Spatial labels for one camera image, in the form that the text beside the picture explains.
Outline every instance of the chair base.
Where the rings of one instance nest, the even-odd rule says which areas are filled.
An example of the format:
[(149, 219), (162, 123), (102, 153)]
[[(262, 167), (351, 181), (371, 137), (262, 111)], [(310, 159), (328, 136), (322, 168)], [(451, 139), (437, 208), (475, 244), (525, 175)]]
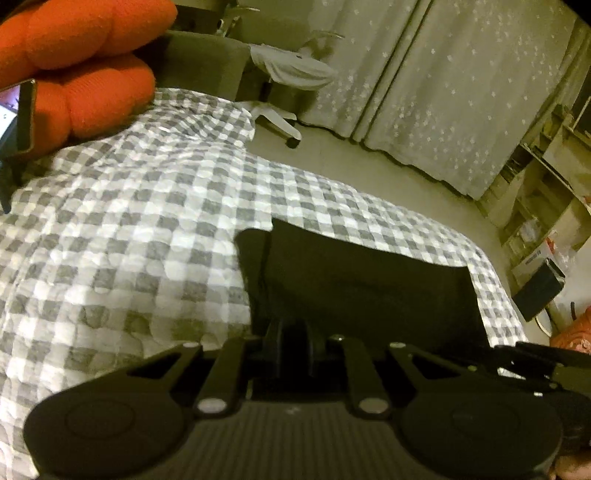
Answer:
[(258, 100), (240, 102), (238, 105), (248, 110), (251, 113), (253, 120), (256, 121), (256, 119), (262, 115), (283, 133), (288, 135), (288, 147), (295, 148), (300, 144), (301, 132), (293, 126), (297, 120), (297, 116), (294, 113), (271, 105), (268, 102), (260, 102)]

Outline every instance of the red bag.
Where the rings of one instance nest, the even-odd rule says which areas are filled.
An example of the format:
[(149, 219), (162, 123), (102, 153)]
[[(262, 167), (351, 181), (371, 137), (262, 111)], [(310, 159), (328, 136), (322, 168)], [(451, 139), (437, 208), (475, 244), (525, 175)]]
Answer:
[(591, 306), (564, 332), (553, 336), (550, 346), (591, 355)]

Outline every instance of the phone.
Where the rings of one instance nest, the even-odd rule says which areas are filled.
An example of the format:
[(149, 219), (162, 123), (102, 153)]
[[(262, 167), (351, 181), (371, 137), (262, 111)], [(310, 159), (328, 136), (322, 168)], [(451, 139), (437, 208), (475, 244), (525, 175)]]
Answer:
[(34, 79), (0, 90), (0, 158), (10, 158), (33, 148), (36, 94)]

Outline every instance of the chair wheel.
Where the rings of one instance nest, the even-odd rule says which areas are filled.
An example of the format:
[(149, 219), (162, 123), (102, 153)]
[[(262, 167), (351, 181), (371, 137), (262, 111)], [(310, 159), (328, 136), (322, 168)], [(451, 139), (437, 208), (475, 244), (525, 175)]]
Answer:
[(297, 146), (300, 144), (301, 140), (298, 140), (297, 138), (288, 138), (287, 142), (285, 142), (285, 144), (289, 147), (289, 148), (297, 148)]

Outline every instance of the gray checkered bedsheet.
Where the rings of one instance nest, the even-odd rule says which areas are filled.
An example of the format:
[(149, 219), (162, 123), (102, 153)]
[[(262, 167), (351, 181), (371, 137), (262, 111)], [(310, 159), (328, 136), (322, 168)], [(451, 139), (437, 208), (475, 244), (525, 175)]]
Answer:
[(179, 341), (248, 330), (234, 235), (271, 217), (443, 265), (467, 265), (491, 344), (526, 340), (486, 255), (429, 218), (250, 155), (249, 114), (159, 90), (126, 130), (29, 166), (0, 217), (0, 476), (35, 475), (22, 441), (43, 398)]

